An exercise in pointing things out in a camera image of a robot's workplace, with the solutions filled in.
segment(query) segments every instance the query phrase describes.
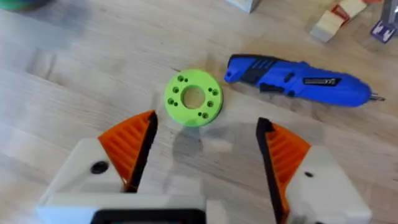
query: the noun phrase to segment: hole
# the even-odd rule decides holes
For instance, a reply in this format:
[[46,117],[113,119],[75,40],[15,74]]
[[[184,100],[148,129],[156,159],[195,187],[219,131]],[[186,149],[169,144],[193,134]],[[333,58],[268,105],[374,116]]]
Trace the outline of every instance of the hole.
[[181,101],[188,109],[197,109],[205,102],[205,93],[197,86],[188,86],[181,95]]
[[98,161],[91,166],[90,172],[92,174],[102,174],[109,168],[109,163],[106,161]]
[[312,173],[310,173],[310,172],[304,172],[304,174],[307,176],[307,177],[313,177],[313,174]]
[[172,104],[174,103],[174,100],[173,100],[172,98],[169,98],[169,99],[167,100],[167,102],[168,102],[170,105],[172,105]]

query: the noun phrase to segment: screwdriver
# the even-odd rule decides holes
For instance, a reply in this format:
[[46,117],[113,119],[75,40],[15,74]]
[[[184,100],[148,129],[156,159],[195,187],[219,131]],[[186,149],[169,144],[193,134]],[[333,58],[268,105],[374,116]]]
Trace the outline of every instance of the screwdriver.
[[265,93],[280,93],[329,105],[356,107],[369,100],[384,101],[369,85],[347,73],[315,68],[271,56],[234,54],[224,80],[243,82]]

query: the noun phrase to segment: orange gripper pad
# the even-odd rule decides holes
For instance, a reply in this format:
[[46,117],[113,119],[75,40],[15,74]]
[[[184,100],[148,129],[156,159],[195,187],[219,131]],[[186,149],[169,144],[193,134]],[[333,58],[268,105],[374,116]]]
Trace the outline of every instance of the orange gripper pad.
[[137,192],[157,131],[155,111],[135,115],[98,136],[119,173],[125,192]]
[[278,224],[283,224],[289,214],[286,187],[311,146],[265,118],[259,118],[256,136],[264,160],[275,219]]
[[288,212],[289,206],[285,197],[287,184],[295,174],[311,145],[289,130],[274,123],[272,125],[275,131],[266,133],[266,139],[275,179],[282,198],[282,206]]

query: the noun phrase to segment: black screw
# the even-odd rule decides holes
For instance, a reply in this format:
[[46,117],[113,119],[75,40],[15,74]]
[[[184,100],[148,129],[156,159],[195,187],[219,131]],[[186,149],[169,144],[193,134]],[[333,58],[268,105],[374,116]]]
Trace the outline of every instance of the black screw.
[[109,163],[106,161],[98,161],[91,166],[90,172],[92,174],[102,174],[109,168]]
[[307,177],[313,177],[313,174],[312,173],[310,173],[310,172],[304,172],[304,174],[307,176]]

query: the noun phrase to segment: green washer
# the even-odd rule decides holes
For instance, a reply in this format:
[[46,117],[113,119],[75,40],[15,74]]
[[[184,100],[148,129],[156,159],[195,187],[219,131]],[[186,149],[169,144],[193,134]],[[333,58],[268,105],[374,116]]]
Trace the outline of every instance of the green washer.
[[[183,104],[185,91],[199,87],[205,94],[204,103],[196,109]],[[169,115],[188,127],[199,127],[213,121],[223,105],[223,91],[217,81],[207,72],[192,69],[176,74],[167,84],[164,102]]]

